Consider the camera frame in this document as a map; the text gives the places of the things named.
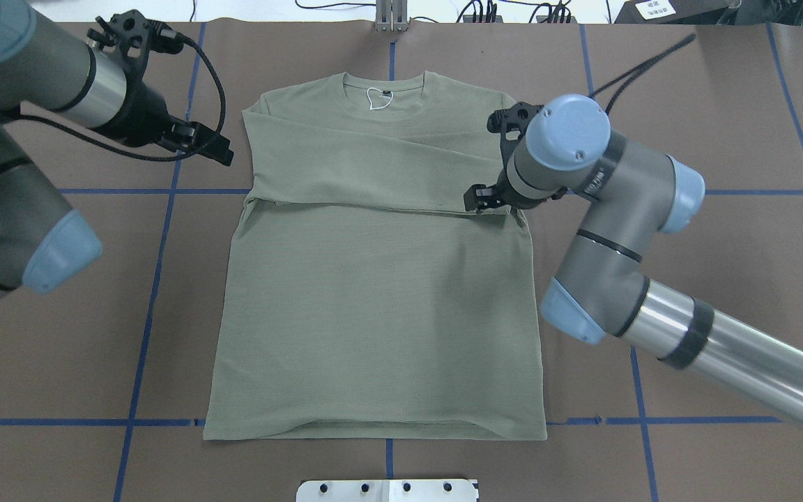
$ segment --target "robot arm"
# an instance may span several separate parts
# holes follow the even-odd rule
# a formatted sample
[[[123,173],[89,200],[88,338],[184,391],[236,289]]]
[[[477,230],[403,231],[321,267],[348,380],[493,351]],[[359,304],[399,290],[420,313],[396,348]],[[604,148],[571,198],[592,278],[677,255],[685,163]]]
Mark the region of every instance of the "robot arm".
[[[103,32],[89,31],[90,47],[23,0],[0,0],[0,298],[20,285],[47,293],[102,253],[86,220],[2,128],[19,116],[21,102],[126,146],[185,152],[149,160],[200,153],[231,163],[229,141],[219,134],[224,119],[213,131],[172,117],[141,82],[150,51],[178,54],[194,42],[136,10],[98,23]]]
[[[658,231],[677,232],[698,212],[698,172],[612,130],[585,96],[520,102],[494,112],[488,129],[500,133],[504,168],[497,184],[466,192],[466,209],[527,209],[568,190],[592,202],[542,301],[547,321],[592,344],[612,333],[803,426],[803,352],[638,269]],[[507,140],[514,130],[519,139]]]

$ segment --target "fabric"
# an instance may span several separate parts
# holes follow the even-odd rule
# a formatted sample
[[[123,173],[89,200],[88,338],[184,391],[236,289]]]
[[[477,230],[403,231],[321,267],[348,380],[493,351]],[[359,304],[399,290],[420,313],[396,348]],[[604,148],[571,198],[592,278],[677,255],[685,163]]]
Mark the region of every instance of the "fabric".
[[[496,180],[485,121],[512,104],[344,73],[243,112],[254,187],[205,439],[546,438],[526,220],[462,197]]]

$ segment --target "white sticker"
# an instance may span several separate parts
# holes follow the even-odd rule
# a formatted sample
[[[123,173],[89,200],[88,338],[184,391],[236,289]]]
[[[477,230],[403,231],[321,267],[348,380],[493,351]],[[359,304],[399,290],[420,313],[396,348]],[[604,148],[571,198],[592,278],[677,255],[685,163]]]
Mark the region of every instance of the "white sticker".
[[[649,2],[635,3],[634,7],[637,7],[643,19],[663,18],[678,13],[668,0],[649,0]]]

